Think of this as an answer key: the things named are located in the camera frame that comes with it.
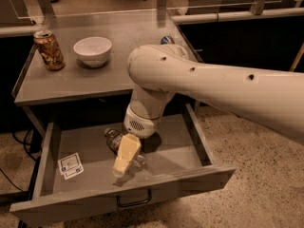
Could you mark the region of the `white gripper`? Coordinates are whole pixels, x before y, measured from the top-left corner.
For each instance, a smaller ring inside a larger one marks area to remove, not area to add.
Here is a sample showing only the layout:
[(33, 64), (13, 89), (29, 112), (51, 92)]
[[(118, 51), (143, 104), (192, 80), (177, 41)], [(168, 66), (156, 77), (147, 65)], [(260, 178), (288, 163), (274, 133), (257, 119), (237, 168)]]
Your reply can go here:
[(157, 131), (160, 122), (161, 119), (150, 120), (140, 117), (131, 110), (130, 106), (127, 107), (123, 124), (130, 134), (123, 135), (120, 141), (113, 166), (115, 177), (122, 177), (127, 172), (141, 149), (140, 139), (151, 137)]

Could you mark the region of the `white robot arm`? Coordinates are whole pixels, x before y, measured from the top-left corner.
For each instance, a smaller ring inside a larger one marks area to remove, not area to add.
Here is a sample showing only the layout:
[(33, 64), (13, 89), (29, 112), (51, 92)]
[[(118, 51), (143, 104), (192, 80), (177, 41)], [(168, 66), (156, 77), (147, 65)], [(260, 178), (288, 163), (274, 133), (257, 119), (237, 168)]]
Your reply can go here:
[(135, 86), (123, 124), (135, 137), (152, 136), (179, 93), (304, 143), (303, 73), (200, 64), (177, 44), (137, 47), (126, 69)]

